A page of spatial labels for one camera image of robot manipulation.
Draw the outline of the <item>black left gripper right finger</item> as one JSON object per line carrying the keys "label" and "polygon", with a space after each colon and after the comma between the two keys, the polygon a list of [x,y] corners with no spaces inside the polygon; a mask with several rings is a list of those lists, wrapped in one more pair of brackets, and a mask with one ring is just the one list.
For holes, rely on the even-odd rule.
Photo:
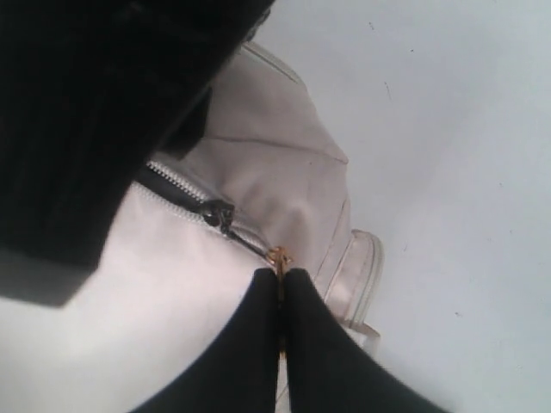
{"label": "black left gripper right finger", "polygon": [[352,340],[306,270],[289,270],[282,287],[291,411],[445,411],[396,379]]}

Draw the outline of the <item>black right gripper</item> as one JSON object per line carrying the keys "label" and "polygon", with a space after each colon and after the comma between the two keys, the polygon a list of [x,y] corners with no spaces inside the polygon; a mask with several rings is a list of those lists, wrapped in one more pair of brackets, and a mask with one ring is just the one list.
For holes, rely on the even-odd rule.
{"label": "black right gripper", "polygon": [[1,4],[1,294],[60,307],[269,1]]}

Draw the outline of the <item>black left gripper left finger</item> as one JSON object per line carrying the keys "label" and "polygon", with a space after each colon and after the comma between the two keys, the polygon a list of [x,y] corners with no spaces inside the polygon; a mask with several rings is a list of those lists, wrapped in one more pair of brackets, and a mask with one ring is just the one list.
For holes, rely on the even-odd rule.
{"label": "black left gripper left finger", "polygon": [[260,268],[227,325],[143,412],[273,412],[279,369],[278,280]]}

